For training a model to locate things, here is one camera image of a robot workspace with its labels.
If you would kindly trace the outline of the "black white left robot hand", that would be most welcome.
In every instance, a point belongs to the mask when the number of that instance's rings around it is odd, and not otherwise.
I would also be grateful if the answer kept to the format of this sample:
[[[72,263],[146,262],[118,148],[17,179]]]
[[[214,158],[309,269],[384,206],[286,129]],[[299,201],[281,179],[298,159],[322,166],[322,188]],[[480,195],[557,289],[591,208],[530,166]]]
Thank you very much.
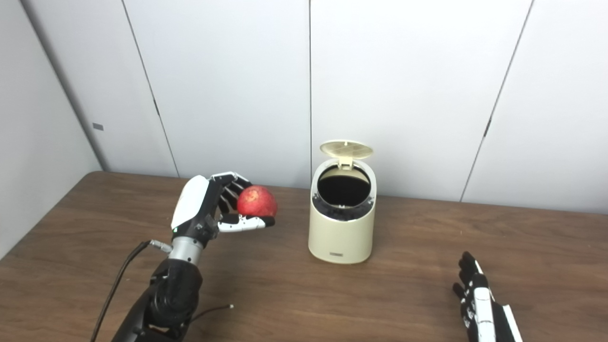
[[[220,232],[273,227],[272,216],[236,213],[238,196],[252,189],[248,179],[233,171],[191,178],[182,189],[170,225],[174,249],[182,241],[206,247]]]

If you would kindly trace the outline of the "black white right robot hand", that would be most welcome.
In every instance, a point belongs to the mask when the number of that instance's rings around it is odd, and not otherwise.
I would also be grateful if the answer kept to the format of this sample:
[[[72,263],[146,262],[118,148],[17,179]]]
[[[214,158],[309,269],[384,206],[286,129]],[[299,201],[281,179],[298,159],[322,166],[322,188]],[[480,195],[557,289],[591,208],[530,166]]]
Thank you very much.
[[[521,342],[510,305],[499,304],[479,262],[468,251],[458,262],[459,279],[452,286],[470,342]]]

